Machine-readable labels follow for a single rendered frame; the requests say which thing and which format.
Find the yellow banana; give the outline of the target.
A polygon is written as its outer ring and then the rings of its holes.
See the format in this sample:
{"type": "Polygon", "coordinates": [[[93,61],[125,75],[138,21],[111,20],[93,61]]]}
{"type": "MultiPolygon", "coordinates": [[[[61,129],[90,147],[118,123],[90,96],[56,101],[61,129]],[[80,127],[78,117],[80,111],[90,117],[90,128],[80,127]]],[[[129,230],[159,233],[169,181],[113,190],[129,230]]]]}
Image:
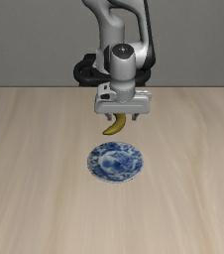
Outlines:
{"type": "Polygon", "coordinates": [[[120,132],[126,124],[126,114],[115,114],[115,122],[103,131],[103,135],[114,135],[120,132]]]}

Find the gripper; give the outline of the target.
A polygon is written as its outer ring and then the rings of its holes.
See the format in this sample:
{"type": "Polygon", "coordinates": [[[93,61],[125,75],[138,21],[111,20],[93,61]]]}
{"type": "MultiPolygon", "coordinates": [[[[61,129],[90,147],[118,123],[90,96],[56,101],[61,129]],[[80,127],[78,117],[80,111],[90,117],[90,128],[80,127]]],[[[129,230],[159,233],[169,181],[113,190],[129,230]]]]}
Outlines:
{"type": "Polygon", "coordinates": [[[150,112],[151,100],[152,94],[146,90],[135,90],[133,96],[127,93],[127,97],[121,99],[120,93],[112,90],[109,83],[103,83],[97,88],[94,111],[106,114],[107,120],[112,120],[113,113],[132,114],[132,120],[136,121],[139,114],[150,112]]]}

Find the blue and white plate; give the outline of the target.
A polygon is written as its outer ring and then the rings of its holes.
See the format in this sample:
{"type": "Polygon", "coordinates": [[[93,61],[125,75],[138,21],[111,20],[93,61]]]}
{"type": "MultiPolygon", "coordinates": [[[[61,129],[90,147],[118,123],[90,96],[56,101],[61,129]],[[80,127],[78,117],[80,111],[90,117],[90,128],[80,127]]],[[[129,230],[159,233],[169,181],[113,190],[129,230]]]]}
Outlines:
{"type": "Polygon", "coordinates": [[[123,142],[107,142],[95,147],[87,157],[87,168],[98,180],[120,184],[135,178],[144,165],[141,152],[123,142]]]}

